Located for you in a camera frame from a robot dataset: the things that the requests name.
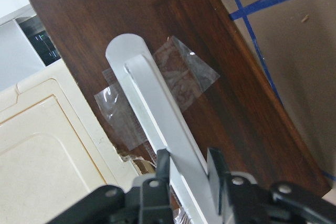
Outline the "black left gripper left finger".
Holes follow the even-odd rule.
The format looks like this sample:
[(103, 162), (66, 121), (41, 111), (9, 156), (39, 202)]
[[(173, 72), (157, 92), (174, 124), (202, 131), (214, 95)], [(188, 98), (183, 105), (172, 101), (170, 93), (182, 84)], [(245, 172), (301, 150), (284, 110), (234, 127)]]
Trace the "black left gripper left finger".
[(101, 186), (50, 223), (172, 223), (170, 153), (161, 149), (156, 156), (155, 173), (137, 177), (128, 192)]

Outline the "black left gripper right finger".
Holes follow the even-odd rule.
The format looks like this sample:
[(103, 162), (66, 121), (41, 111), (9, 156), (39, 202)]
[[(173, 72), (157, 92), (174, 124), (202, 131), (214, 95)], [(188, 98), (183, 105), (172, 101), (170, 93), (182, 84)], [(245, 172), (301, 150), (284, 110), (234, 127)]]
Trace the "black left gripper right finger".
[(208, 180), (223, 223), (335, 223), (335, 205), (286, 181), (269, 189), (244, 172), (229, 170), (221, 151), (207, 149)]

